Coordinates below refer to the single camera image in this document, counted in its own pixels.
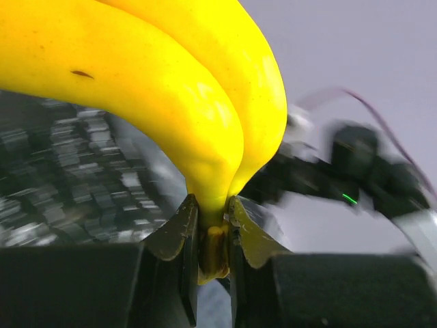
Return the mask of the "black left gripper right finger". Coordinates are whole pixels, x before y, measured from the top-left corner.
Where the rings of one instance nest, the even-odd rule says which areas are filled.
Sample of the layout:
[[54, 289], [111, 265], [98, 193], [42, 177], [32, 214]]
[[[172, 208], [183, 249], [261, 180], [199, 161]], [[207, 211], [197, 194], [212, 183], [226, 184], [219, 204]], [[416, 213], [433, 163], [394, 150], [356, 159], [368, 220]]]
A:
[[234, 327], [435, 327], [436, 291], [399, 255], [294, 254], [229, 203]]

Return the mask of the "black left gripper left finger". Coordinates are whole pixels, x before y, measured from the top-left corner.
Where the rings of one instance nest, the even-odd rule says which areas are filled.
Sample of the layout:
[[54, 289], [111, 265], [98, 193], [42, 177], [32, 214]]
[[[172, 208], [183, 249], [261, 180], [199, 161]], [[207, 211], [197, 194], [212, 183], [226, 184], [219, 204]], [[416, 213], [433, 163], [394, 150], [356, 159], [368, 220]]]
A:
[[198, 205], [143, 241], [1, 250], [2, 327], [194, 327]]

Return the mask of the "yellow fake banana bunch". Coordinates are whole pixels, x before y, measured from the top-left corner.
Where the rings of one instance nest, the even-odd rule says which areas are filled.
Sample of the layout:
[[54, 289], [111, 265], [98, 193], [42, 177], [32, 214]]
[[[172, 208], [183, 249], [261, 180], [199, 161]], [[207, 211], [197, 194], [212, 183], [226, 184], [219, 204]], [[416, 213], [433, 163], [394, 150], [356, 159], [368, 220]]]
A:
[[238, 1], [2, 1], [1, 88], [103, 109], [154, 140], [200, 207], [200, 276], [228, 274], [229, 199], [276, 153], [283, 79]]

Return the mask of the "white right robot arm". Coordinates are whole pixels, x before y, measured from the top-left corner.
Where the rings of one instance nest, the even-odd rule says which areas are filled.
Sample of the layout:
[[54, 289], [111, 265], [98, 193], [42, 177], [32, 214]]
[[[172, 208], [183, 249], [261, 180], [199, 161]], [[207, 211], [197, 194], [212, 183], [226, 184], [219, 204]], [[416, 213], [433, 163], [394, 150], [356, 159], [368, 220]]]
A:
[[407, 237], [416, 256], [294, 254], [247, 215], [229, 207], [231, 308], [234, 327], [435, 327], [436, 211], [411, 159], [392, 162], [380, 153], [377, 132], [340, 126], [330, 161], [275, 157], [243, 189], [258, 204], [285, 191], [358, 203]]

